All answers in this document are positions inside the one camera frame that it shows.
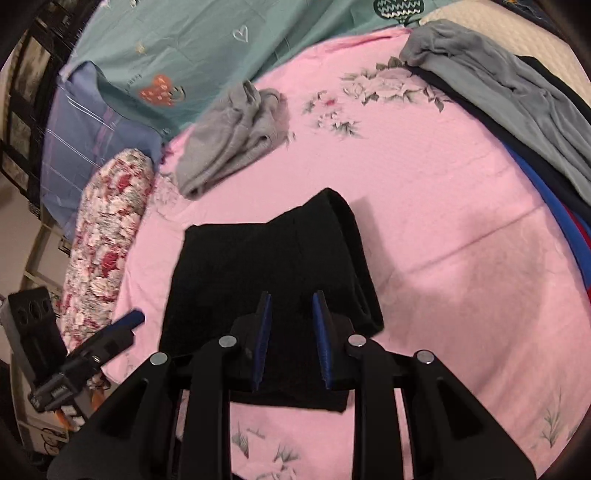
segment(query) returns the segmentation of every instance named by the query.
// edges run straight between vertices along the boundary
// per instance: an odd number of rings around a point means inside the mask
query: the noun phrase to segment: folded gray cloth
[[[195,123],[176,170],[180,193],[195,198],[206,187],[250,165],[285,138],[276,121],[280,94],[236,85]]]
[[[562,172],[591,205],[591,126],[532,67],[490,38],[449,20],[416,28],[400,59],[445,80]]]

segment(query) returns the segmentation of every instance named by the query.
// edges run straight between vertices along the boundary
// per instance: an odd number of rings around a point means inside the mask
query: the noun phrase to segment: silver bolt
[[[354,334],[349,337],[349,344],[353,346],[363,346],[367,343],[367,338],[363,335]]]
[[[236,337],[232,335],[224,335],[217,342],[220,344],[221,347],[230,348],[231,346],[236,345],[238,343],[238,340],[236,340]]]
[[[164,352],[157,352],[150,357],[150,363],[152,365],[163,365],[168,360],[168,355]]]
[[[429,350],[420,350],[417,352],[417,360],[422,364],[432,364],[435,360],[435,355]]]

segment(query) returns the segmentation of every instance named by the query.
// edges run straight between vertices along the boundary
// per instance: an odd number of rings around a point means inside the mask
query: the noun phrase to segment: teal blanket
[[[98,67],[120,115],[170,139],[226,88],[337,35],[412,24],[453,0],[103,0],[68,64]]]

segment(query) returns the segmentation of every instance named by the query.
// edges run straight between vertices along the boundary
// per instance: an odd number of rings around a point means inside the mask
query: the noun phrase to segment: pink bed sheet
[[[185,228],[266,222],[331,187],[359,224],[385,319],[377,341],[435,352],[541,475],[591,403],[589,300],[550,211],[499,141],[397,68],[407,36],[328,41],[266,75],[258,87],[287,98],[289,142],[197,201],[168,176],[184,137],[173,141],[115,310],[139,308],[146,322],[105,370],[121,382],[157,350]],[[350,478],[352,405],[233,404],[231,416],[233,468],[245,479]]]

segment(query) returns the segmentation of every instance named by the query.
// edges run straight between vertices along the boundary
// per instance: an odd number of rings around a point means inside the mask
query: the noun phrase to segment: red and white floral fabric
[[[60,331],[68,351],[112,321],[153,178],[151,160],[127,149],[97,171],[82,193],[61,304]]]

